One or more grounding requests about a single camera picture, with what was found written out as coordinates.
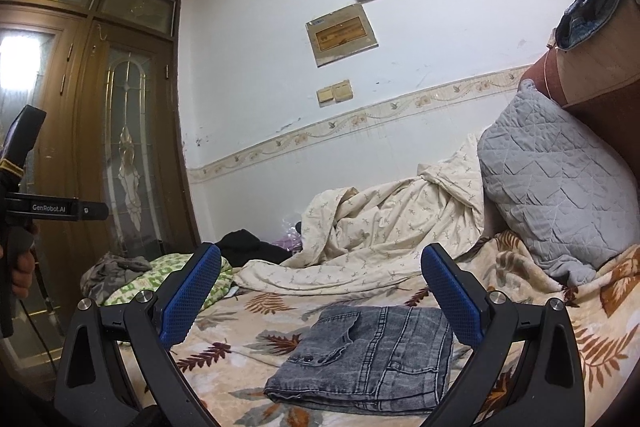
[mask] gray quilted pillow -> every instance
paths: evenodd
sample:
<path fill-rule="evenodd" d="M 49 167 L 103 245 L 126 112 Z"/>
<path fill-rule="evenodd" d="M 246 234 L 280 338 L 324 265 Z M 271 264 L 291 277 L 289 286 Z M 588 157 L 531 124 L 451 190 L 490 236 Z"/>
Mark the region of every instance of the gray quilted pillow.
<path fill-rule="evenodd" d="M 478 143 L 484 190 L 536 263 L 589 282 L 640 243 L 636 179 L 587 126 L 524 80 Z"/>

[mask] white wall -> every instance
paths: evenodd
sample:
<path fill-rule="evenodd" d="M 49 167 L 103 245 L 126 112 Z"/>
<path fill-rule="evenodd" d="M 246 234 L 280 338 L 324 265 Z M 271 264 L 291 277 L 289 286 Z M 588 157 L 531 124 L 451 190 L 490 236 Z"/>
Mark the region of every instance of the white wall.
<path fill-rule="evenodd" d="M 572 1 L 365 0 L 380 47 L 316 68 L 305 23 L 356 0 L 184 0 L 178 85 L 187 166 L 407 92 L 530 64 Z M 319 108 L 316 90 L 345 78 L 354 99 Z M 274 239 L 282 218 L 319 191 L 412 175 L 418 161 L 449 155 L 466 133 L 491 124 L 506 103 L 461 104 L 444 128 L 442 115 L 398 121 L 192 184 L 200 233 L 215 240 L 245 227 Z"/>
<path fill-rule="evenodd" d="M 316 68 L 305 23 L 355 1 L 185 0 L 183 13 L 194 14 L 191 71 L 180 78 L 188 166 L 404 92 L 533 62 L 572 0 L 367 0 L 380 47 Z M 345 78 L 354 99 L 319 108 L 316 90 Z"/>

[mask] gray clothing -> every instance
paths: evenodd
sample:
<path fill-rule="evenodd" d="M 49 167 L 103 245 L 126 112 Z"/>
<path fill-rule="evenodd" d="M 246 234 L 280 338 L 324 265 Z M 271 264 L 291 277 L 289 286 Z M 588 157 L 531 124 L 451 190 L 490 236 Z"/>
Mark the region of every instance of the gray clothing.
<path fill-rule="evenodd" d="M 101 305 L 114 291 L 149 270 L 151 264 L 144 257 L 127 259 L 109 252 L 80 278 L 80 290 Z"/>
<path fill-rule="evenodd" d="M 575 48 L 611 19 L 620 0 L 575 0 L 567 8 L 556 28 L 556 43 L 561 50 Z"/>
<path fill-rule="evenodd" d="M 452 339 L 437 308 L 332 306 L 264 394 L 310 409 L 425 415 L 448 388 Z"/>

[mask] small framed sign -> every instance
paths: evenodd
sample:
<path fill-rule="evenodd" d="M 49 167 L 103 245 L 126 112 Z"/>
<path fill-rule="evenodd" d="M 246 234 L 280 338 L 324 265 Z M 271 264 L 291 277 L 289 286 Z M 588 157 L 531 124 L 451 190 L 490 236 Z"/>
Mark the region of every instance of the small framed sign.
<path fill-rule="evenodd" d="M 352 4 L 306 23 L 316 65 L 378 46 L 361 4 Z"/>

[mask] window light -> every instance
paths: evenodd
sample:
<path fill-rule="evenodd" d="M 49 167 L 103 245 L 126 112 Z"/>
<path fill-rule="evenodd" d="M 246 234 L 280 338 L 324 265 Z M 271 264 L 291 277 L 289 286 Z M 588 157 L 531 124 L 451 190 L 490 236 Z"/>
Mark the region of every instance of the window light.
<path fill-rule="evenodd" d="M 0 44 L 0 87 L 30 91 L 40 71 L 40 42 L 34 37 L 7 36 Z"/>

